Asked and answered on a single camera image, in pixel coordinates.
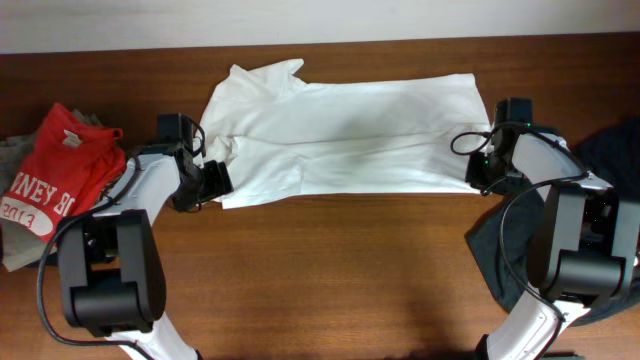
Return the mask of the white t-shirt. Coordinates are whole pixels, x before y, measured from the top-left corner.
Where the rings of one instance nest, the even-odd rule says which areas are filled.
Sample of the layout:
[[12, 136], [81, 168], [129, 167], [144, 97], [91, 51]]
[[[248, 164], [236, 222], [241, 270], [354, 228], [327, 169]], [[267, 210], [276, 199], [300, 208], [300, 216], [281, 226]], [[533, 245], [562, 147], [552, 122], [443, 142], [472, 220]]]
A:
[[475, 77], [307, 83], [303, 61], [230, 69], [203, 112], [206, 156], [233, 189], [224, 208], [340, 193], [467, 193], [467, 161], [490, 127]]

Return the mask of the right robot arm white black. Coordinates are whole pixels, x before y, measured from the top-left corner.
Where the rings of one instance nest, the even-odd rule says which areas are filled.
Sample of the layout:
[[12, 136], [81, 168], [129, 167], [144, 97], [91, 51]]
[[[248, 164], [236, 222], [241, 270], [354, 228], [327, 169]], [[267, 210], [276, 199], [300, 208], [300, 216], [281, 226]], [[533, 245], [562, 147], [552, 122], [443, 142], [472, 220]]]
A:
[[481, 144], [463, 151], [466, 182], [502, 208], [466, 235], [506, 320], [474, 359], [548, 359], [574, 324], [639, 299], [639, 199], [598, 177], [560, 133], [533, 121], [529, 99], [497, 103]]

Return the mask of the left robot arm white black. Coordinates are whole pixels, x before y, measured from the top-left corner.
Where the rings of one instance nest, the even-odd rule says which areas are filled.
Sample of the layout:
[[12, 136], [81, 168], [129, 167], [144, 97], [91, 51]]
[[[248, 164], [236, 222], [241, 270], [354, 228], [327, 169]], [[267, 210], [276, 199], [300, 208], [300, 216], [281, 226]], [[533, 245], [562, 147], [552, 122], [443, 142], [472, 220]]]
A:
[[202, 127], [183, 114], [157, 118], [157, 136], [128, 160], [126, 171], [96, 206], [64, 218], [45, 255], [55, 253], [63, 313], [89, 340], [47, 332], [78, 347], [122, 348], [132, 359], [198, 359], [166, 313], [167, 288], [152, 225], [170, 203], [196, 212], [232, 192], [227, 168], [206, 161]]

